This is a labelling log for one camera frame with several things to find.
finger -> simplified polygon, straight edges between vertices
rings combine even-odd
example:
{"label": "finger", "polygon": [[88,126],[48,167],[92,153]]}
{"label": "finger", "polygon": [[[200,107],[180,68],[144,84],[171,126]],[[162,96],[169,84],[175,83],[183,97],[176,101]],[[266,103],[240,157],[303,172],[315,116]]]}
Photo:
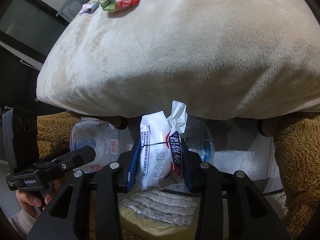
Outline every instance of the finger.
{"label": "finger", "polygon": [[60,190],[61,184],[60,184],[60,181],[58,179],[53,181],[53,188],[54,188],[55,191],[59,191]]}
{"label": "finger", "polygon": [[47,195],[45,198],[44,198],[44,202],[48,205],[49,202],[52,200],[52,198],[57,194],[57,191],[53,191],[51,192],[49,195]]}
{"label": "finger", "polygon": [[32,196],[31,194],[27,194],[26,192],[19,192],[17,190],[16,192],[16,195],[17,195],[17,199],[18,199],[18,202],[21,206],[21,208],[26,212],[28,213],[30,216],[33,216],[35,218],[38,218],[38,214],[36,213],[35,209],[34,209],[34,206],[36,206],[32,199],[34,198],[34,196]]}
{"label": "finger", "polygon": [[22,192],[22,191],[17,190],[16,196],[17,196],[19,203],[24,202],[24,203],[29,204],[30,206],[33,206],[33,207],[41,207],[41,199],[36,197],[35,195],[33,195],[30,192]]}

floor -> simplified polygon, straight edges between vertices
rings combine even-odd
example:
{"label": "floor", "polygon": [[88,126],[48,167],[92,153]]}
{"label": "floor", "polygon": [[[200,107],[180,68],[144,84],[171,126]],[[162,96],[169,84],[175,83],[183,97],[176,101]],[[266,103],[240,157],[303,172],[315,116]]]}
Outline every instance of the floor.
{"label": "floor", "polygon": [[[279,170],[273,153],[271,138],[257,132],[257,121],[232,119],[228,121],[202,120],[212,134],[215,147],[213,164],[220,171],[234,173],[244,171],[263,193],[282,189]],[[118,152],[131,150],[140,135],[140,118],[130,118],[128,128],[119,131]],[[0,163],[0,206],[7,217],[20,210],[15,192],[7,187],[5,176],[9,168]]]}

white cloth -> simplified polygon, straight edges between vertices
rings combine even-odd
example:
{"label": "white cloth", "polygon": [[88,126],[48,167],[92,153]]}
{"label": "white cloth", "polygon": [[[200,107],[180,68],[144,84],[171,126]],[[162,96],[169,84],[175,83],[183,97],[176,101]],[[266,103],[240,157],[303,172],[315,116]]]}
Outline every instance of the white cloth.
{"label": "white cloth", "polygon": [[37,219],[30,216],[27,212],[21,209],[20,212],[9,218],[9,222],[22,239],[27,239],[31,228],[36,223]]}
{"label": "white cloth", "polygon": [[171,102],[210,119],[320,109],[320,26],[304,0],[141,0],[78,15],[41,69],[41,101],[133,117]]}

brown plush fabric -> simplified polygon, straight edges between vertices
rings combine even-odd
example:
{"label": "brown plush fabric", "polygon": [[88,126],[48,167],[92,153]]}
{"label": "brown plush fabric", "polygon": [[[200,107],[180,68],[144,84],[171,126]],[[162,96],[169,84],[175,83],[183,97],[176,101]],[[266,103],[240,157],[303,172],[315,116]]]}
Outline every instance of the brown plush fabric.
{"label": "brown plush fabric", "polygon": [[38,148],[40,158],[69,147],[73,126],[80,119],[69,112],[38,117]]}
{"label": "brown plush fabric", "polygon": [[[46,157],[61,149],[69,147],[69,139],[73,126],[80,121],[81,117],[75,117],[71,112],[39,116],[38,125],[38,148],[40,158]],[[89,240],[95,240],[95,197],[91,200]],[[142,240],[136,235],[122,230],[125,240]]]}
{"label": "brown plush fabric", "polygon": [[320,115],[282,118],[274,135],[275,159],[287,196],[284,218],[292,238],[303,230],[320,201]]}

plastic container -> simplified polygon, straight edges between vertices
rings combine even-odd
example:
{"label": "plastic container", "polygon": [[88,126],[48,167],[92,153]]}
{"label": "plastic container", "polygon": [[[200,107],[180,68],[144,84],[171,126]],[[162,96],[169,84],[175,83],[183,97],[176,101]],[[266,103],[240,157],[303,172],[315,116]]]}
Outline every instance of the plastic container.
{"label": "plastic container", "polygon": [[85,173],[101,170],[118,159],[118,133],[113,125],[94,118],[82,118],[72,129],[71,151],[89,145],[94,148],[96,157],[79,169]]}
{"label": "plastic container", "polygon": [[188,116],[186,129],[180,136],[185,140],[188,150],[198,153],[203,162],[213,164],[215,150],[212,136],[199,119]]}

